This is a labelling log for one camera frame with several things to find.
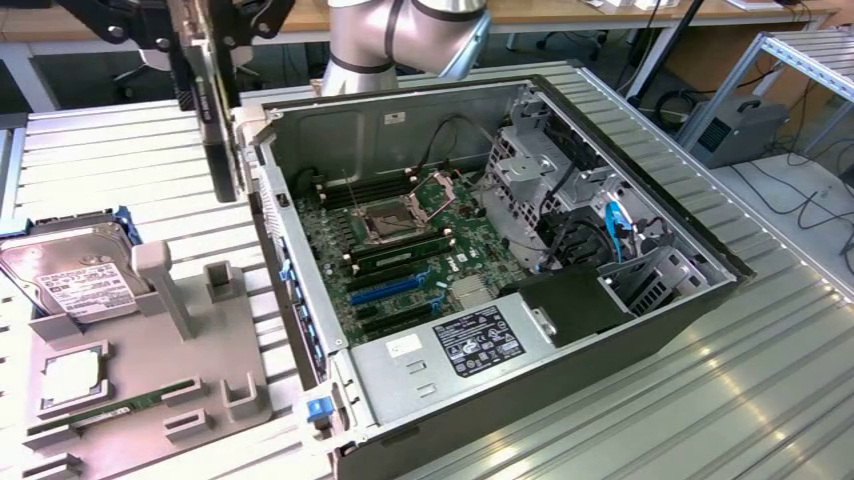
hard drive label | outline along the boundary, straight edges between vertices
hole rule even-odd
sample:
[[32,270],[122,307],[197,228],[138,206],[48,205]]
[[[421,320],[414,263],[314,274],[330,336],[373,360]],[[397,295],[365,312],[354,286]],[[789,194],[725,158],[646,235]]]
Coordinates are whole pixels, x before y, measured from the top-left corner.
[[72,317],[134,303],[134,292],[112,263],[43,275],[36,282]]
[[498,307],[433,327],[454,371],[469,377],[525,353]]

slotted metal surface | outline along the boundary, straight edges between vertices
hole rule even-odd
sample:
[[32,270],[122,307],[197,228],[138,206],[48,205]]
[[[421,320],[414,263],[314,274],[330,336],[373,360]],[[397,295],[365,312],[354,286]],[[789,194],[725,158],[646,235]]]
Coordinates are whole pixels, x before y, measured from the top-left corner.
[[[842,296],[797,256],[796,246],[784,248],[770,227],[746,216],[750,212],[730,200],[724,186],[589,72],[550,63],[486,69],[473,77],[534,73],[578,102],[758,276],[654,357],[406,478],[850,478],[854,316]],[[419,76],[402,83],[435,82]],[[259,92],[249,101],[310,94],[307,87]],[[183,116],[171,102],[34,116],[28,145],[36,147],[28,147],[24,157],[20,192],[36,187],[36,193],[20,197],[18,210],[44,216],[86,211],[107,199],[124,202],[143,238],[167,239],[179,252],[179,276],[221,258],[249,270],[278,418],[130,477],[329,478],[329,462],[305,450],[301,419],[293,415],[299,382],[270,277],[258,268],[249,207],[217,204],[210,178],[194,167],[202,158],[195,129],[162,130],[154,137],[148,133],[148,125]],[[104,128],[122,140],[102,134]],[[68,140],[63,135],[38,138],[63,132]],[[91,143],[82,143],[87,138]],[[167,173],[154,173],[158,168],[151,167],[166,165]],[[91,175],[98,181],[86,180]],[[114,175],[123,182],[120,190],[112,187]],[[86,181],[86,191],[75,191],[70,176]],[[24,307],[19,301],[0,303],[0,332],[3,322],[11,327],[0,333],[0,352],[10,357],[0,363],[0,477],[27,452],[11,427],[22,394],[15,348],[26,333]]]
[[762,50],[854,102],[854,33],[838,29],[765,35]]

chipset heatsink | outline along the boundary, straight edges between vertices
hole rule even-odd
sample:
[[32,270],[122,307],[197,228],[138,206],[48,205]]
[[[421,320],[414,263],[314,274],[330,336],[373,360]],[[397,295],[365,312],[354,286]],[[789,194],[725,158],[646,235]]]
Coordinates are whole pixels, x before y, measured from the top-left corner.
[[481,275],[470,275],[451,283],[451,293],[463,308],[483,305],[495,298]]

blue latch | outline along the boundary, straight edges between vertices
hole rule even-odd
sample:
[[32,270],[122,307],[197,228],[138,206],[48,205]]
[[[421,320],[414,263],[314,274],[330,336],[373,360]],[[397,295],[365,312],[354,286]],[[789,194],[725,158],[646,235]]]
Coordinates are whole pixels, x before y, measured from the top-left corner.
[[30,233],[32,222],[28,218],[4,218],[0,220],[0,238],[18,237]]
[[617,262],[624,263],[624,249],[620,244],[620,238],[617,237],[617,227],[620,226],[625,230],[632,231],[632,223],[626,220],[620,203],[617,202],[609,202],[605,206],[605,226],[609,230],[609,237],[612,237],[612,241],[614,242],[614,247],[617,249]]
[[309,401],[309,421],[317,422],[335,413],[331,397],[317,398]]

circuit board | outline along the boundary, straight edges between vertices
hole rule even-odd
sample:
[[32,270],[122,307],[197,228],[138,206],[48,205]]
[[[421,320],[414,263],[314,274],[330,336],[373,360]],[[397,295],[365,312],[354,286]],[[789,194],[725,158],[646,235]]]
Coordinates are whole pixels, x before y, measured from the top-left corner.
[[[297,202],[335,312],[345,334],[354,345],[459,312],[473,306],[471,301],[489,301],[498,296],[505,285],[529,275],[502,245],[502,237],[487,220],[475,196],[462,182],[453,183],[453,192],[457,198],[446,208],[427,221],[415,222],[409,218],[406,221],[402,219],[406,216],[401,208],[401,204],[406,203],[403,196],[359,202],[358,209],[353,207],[353,202],[347,202],[346,207],[326,209],[318,198],[303,198]],[[443,185],[433,181],[425,182],[415,191],[421,209],[429,213],[437,212],[447,202],[447,193]],[[374,223],[386,223],[382,228],[373,225],[371,215],[381,219]],[[414,240],[427,240],[409,248],[405,255],[375,255],[373,258],[381,260],[370,264],[362,260],[349,262],[346,254],[377,248],[371,243],[382,241],[381,235],[387,235],[390,242],[401,242],[398,239],[407,236]],[[363,273],[354,272],[354,265],[382,270],[373,275],[365,275],[366,279],[393,271],[391,267],[406,269],[410,274],[403,277],[403,282],[410,278],[410,289],[370,300],[371,292],[387,288],[389,285],[399,285],[395,282],[402,280],[379,282],[354,289],[354,280],[359,279],[358,274]],[[477,295],[466,297],[470,301],[461,300],[462,287],[454,290],[454,282],[461,280],[465,282],[458,283],[458,286],[474,283],[481,288]],[[398,321],[397,316],[406,318]],[[383,323],[385,326],[377,327],[378,323]]]

